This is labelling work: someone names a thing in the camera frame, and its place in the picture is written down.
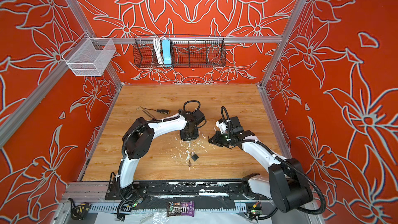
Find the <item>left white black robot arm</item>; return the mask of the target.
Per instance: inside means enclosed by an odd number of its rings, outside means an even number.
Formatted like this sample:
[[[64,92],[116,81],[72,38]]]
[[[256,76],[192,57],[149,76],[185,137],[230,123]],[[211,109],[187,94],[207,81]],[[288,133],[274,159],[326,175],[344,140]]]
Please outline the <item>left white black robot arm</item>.
[[[138,190],[133,188],[134,174],[154,139],[174,131],[180,132],[182,141],[193,141],[199,137],[199,128],[207,123],[200,107],[200,101],[189,100],[171,117],[135,120],[122,138],[122,159],[115,175],[116,190],[122,203],[131,204],[139,199]]]

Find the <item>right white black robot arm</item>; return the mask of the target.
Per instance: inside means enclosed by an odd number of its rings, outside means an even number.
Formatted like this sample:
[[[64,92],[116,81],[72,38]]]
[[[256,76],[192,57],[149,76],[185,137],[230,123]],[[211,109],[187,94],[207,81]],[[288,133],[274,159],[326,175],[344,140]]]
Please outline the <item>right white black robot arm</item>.
[[[321,189],[304,173],[298,160],[274,152],[253,132],[244,130],[238,117],[230,117],[224,106],[216,126],[218,131],[209,138],[209,143],[228,149],[238,147],[266,169],[268,179],[261,175],[248,177],[247,185],[251,193],[271,199],[283,213],[296,209],[309,215],[320,215],[326,211],[326,200]]]

